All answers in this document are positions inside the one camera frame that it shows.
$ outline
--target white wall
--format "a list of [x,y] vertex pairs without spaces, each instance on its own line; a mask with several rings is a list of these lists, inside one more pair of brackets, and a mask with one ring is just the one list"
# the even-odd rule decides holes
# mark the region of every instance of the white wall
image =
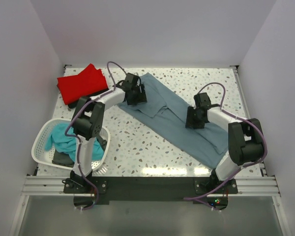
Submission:
[[31,0],[67,64],[229,66],[275,0]]
[[251,116],[260,119],[295,235],[295,0],[277,0],[239,67]]
[[8,235],[31,145],[50,117],[62,65],[29,0],[0,0],[0,236]]

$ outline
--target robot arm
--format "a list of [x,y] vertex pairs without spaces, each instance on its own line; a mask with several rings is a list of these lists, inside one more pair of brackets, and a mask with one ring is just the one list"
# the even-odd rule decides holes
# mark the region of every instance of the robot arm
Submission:
[[[212,189],[245,163],[259,160],[265,150],[262,138],[254,128],[231,117],[218,104],[212,105],[207,93],[196,94],[194,99],[196,107],[188,107],[186,128],[204,128],[205,123],[212,122],[227,131],[229,136],[229,155],[222,159],[210,176],[208,189]],[[253,118],[249,121],[262,132],[257,119]]]
[[116,88],[110,89],[105,94],[90,98],[81,97],[79,99],[73,115],[74,118],[86,103],[89,103],[89,105],[86,106],[72,125],[74,134],[79,137],[77,139],[76,161],[70,174],[74,182],[80,185],[85,184],[83,178],[81,178],[81,171],[84,176],[91,176],[93,145],[102,128],[104,111],[123,101],[127,101],[128,105],[136,105],[147,101],[145,87],[141,84],[139,76],[127,73],[124,81],[118,82]]

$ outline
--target white plastic basket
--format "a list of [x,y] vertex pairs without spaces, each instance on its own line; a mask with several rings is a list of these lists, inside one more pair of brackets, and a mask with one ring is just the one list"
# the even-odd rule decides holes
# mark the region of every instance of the white plastic basket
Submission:
[[[51,119],[50,121],[48,121],[44,124],[44,126],[39,131],[39,133],[35,139],[35,142],[33,144],[33,147],[31,149],[31,156],[34,159],[34,161],[36,161],[38,163],[45,164],[45,165],[49,165],[49,166],[72,170],[71,167],[56,165],[56,164],[52,163],[52,160],[54,158],[54,153],[55,153],[55,146],[54,145],[49,151],[45,150],[45,145],[46,145],[47,139],[48,139],[50,133],[52,132],[52,130],[54,129],[54,127],[57,124],[64,123],[64,122],[69,124],[70,120],[55,118],[55,119]],[[106,144],[103,158],[100,161],[93,161],[92,162],[92,169],[93,170],[97,170],[103,164],[103,162],[106,158],[106,155],[107,155],[109,144],[110,144],[110,133],[106,127],[102,127],[99,135],[107,141],[107,144]]]

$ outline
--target terrazzo surface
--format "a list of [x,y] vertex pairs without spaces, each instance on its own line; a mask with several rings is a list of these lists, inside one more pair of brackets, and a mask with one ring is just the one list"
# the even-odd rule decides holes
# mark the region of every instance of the terrazzo surface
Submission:
[[[64,76],[76,75],[83,68],[67,68]],[[197,68],[125,68],[139,76],[150,73],[190,105],[193,96],[206,84],[220,82],[226,87],[224,108],[238,116],[245,117],[242,100],[232,69]],[[108,85],[113,83],[106,68],[102,68]],[[111,68],[116,82],[124,79],[124,73]],[[222,88],[211,85],[205,89],[212,104],[219,103]],[[74,109],[68,108],[59,93],[53,118],[71,119]],[[187,153],[170,144],[153,130],[118,108],[105,111],[103,126],[111,133],[111,143],[102,167],[94,176],[144,177],[144,176],[209,176],[211,169]],[[70,171],[44,164],[38,165],[38,176],[69,176]],[[242,170],[238,177],[260,177],[258,165]]]

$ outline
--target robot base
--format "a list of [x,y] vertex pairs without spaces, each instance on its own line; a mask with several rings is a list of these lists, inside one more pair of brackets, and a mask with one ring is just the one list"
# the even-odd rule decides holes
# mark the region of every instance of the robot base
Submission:
[[[210,177],[88,177],[98,188],[98,205],[109,201],[178,202],[183,198],[197,197],[208,192],[203,187]],[[65,194],[91,194],[90,185],[84,187],[67,178],[63,181]],[[215,194],[238,193],[236,180],[230,180]]]

